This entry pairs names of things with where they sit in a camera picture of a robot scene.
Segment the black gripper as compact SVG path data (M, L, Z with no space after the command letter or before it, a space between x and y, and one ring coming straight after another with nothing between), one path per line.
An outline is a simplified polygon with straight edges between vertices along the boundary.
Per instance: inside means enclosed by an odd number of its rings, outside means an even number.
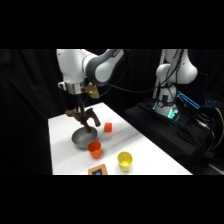
M74 104L75 104L75 108L78 111L76 112L78 119L81 119L81 112L82 112L82 117L85 117L85 111L84 111L85 101L86 101L86 95L84 93L74 96Z

